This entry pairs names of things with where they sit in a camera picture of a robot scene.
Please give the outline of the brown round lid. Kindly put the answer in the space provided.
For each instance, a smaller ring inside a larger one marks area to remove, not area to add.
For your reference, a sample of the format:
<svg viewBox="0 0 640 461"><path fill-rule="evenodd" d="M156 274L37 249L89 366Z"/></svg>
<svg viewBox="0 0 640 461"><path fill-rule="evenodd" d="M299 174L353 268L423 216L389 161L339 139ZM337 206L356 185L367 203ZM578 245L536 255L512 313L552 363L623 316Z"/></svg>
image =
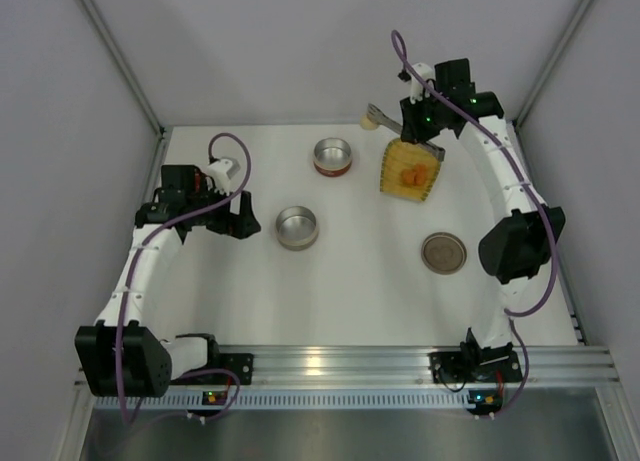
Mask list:
<svg viewBox="0 0 640 461"><path fill-rule="evenodd" d="M425 266L440 275L457 273L467 260L467 250L463 242L447 232L429 235L421 245L420 254Z"/></svg>

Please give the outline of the white round bun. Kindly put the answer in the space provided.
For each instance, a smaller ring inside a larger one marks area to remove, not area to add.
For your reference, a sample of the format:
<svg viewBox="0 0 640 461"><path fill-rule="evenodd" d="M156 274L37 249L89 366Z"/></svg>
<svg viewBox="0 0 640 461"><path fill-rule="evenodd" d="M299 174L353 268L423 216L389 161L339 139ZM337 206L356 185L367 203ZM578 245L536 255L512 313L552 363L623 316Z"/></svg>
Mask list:
<svg viewBox="0 0 640 461"><path fill-rule="evenodd" d="M360 119L360 126L364 130L373 131L379 127L379 124L375 120L372 120L368 114L365 114Z"/></svg>

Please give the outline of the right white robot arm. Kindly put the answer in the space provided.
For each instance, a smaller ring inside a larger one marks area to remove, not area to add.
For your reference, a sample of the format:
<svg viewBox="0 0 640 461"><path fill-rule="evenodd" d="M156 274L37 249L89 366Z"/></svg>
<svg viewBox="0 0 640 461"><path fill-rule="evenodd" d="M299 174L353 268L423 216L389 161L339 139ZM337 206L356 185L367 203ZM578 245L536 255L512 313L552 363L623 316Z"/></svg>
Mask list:
<svg viewBox="0 0 640 461"><path fill-rule="evenodd" d="M430 67L416 63L399 77L409 84L400 102L401 138L425 148L443 131L452 132L471 157L485 185L495 224L477 252L495 287L479 303L459 349L433 358L441 384L516 382L523 376L513 351L512 323L537 313L550 298L550 280L541 300L524 299L542 266L557 275L556 243L566 223L563 210L550 207L532 185L508 134L504 110L491 91L479 92L466 58Z"/></svg>

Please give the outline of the orange fried nuggets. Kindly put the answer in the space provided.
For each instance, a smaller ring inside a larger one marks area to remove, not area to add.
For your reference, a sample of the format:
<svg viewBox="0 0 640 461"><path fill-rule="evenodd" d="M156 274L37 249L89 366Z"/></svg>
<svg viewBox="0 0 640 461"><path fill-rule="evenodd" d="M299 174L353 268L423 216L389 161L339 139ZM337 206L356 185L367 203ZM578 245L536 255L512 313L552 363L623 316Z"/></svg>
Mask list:
<svg viewBox="0 0 640 461"><path fill-rule="evenodd" d="M404 169L401 173L402 182L407 186L423 186L428 177L426 165L417 163L412 168Z"/></svg>

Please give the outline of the steel food tongs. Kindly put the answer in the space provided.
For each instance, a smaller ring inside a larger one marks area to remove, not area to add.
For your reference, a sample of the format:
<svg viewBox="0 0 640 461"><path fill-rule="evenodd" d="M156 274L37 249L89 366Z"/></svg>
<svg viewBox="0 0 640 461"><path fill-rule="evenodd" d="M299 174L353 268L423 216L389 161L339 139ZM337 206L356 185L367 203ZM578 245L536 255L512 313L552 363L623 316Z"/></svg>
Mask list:
<svg viewBox="0 0 640 461"><path fill-rule="evenodd" d="M389 118L377 106L369 103L365 114L368 114L372 120L375 120L379 124L379 126L384 126L398 135L402 133L401 124ZM446 150L444 148L437 146L430 141L418 141L417 144L432 154L439 162L442 162L445 159Z"/></svg>

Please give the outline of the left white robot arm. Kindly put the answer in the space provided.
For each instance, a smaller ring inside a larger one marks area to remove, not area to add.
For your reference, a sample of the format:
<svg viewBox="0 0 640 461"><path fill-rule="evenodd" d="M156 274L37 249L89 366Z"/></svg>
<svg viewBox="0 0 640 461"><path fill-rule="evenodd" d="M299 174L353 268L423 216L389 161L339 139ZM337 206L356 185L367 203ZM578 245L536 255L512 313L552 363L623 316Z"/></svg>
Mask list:
<svg viewBox="0 0 640 461"><path fill-rule="evenodd" d="M164 165L151 201L135 215L125 266L105 308L74 344L89 388L97 397L161 397L189 373L218 383L228 368L215 337L173 334L170 310L159 297L173 259L195 227L239 240L261 226L250 192L231 189L237 160L214 158L205 168Z"/></svg>

